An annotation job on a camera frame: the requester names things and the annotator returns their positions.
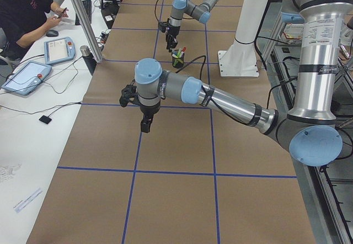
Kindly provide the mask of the person in black shirt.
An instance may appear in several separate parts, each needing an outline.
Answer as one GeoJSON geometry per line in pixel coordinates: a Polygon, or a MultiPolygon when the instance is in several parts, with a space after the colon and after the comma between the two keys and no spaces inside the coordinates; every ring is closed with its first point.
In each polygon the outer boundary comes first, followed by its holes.
{"type": "Polygon", "coordinates": [[[34,42],[67,17],[66,10],[54,0],[1,0],[6,56],[12,60],[23,58],[34,42]]]}

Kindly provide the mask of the red white marker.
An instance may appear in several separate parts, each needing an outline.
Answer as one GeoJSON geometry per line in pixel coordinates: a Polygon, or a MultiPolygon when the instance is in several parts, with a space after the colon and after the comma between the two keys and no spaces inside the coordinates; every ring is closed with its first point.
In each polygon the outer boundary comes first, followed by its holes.
{"type": "Polygon", "coordinates": [[[182,48],[182,50],[181,50],[179,56],[181,57],[181,56],[184,54],[185,51],[186,51],[186,47],[184,46],[184,47],[182,48]]]}

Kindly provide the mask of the teach pendant tablet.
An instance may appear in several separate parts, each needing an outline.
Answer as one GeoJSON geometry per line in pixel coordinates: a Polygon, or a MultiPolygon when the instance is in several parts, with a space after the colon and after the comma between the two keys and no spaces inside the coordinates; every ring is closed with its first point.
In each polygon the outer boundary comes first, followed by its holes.
{"type": "Polygon", "coordinates": [[[52,71],[52,66],[29,61],[11,78],[9,78],[1,88],[9,93],[27,96],[43,82],[52,71]]]}
{"type": "Polygon", "coordinates": [[[71,61],[76,55],[73,40],[70,37],[44,42],[44,58],[48,65],[71,61]]]}

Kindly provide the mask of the grey computer mouse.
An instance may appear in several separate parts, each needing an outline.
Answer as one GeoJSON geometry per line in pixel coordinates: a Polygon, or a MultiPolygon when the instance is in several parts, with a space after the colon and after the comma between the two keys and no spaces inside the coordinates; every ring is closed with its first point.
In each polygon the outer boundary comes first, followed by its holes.
{"type": "Polygon", "coordinates": [[[50,29],[46,32],[46,36],[53,38],[53,37],[57,37],[59,35],[58,31],[50,29]]]}

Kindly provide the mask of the dark water bottle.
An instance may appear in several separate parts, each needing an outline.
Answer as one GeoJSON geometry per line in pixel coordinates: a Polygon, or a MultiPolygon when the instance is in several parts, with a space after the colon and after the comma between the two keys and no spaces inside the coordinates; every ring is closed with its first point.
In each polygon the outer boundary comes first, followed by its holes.
{"type": "Polygon", "coordinates": [[[86,64],[90,74],[93,75],[95,68],[96,68],[96,65],[97,65],[97,62],[94,59],[92,52],[90,51],[90,49],[87,45],[82,45],[79,49],[82,53],[83,60],[86,64]]]}

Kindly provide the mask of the upper teach pendant tablet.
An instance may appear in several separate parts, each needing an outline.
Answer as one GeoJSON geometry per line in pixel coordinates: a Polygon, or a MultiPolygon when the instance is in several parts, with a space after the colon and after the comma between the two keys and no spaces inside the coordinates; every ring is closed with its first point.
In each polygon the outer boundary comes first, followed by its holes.
{"type": "Polygon", "coordinates": [[[76,55],[73,40],[70,37],[44,42],[44,58],[48,65],[71,61],[76,55]]]}

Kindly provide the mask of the lower teach pendant tablet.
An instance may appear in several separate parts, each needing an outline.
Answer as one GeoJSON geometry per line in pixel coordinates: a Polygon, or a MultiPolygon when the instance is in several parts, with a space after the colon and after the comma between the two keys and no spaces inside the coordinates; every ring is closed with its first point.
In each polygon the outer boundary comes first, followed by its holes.
{"type": "Polygon", "coordinates": [[[9,93],[27,96],[43,82],[52,71],[52,66],[29,61],[11,78],[9,78],[1,88],[9,93]]]}

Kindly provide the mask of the small black square puck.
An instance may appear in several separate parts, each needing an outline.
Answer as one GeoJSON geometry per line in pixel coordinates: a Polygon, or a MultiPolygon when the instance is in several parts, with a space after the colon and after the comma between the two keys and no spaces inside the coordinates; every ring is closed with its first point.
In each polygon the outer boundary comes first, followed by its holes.
{"type": "Polygon", "coordinates": [[[52,119],[49,116],[42,115],[39,118],[39,121],[47,125],[47,124],[49,124],[52,121],[52,119]]]}

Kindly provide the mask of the black mesh pen cup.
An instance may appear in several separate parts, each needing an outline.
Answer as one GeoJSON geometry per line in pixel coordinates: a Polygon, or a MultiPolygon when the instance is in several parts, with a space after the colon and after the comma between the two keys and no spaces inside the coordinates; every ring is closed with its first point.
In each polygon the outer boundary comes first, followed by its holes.
{"type": "Polygon", "coordinates": [[[172,51],[172,66],[174,68],[179,69],[179,68],[182,68],[184,66],[184,54],[181,57],[177,58],[176,55],[175,55],[177,51],[178,50],[173,50],[172,51]]]}

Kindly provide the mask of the aluminium frame post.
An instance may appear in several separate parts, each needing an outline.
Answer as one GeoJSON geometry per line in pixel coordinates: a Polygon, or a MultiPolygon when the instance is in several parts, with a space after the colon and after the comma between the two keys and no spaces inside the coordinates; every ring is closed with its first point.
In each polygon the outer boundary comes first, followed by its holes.
{"type": "Polygon", "coordinates": [[[95,34],[89,22],[88,16],[85,12],[82,0],[71,0],[75,13],[78,15],[81,27],[85,33],[85,36],[88,40],[90,48],[92,50],[92,54],[97,63],[101,63],[103,60],[103,56],[98,46],[97,40],[95,38],[95,34]]]}

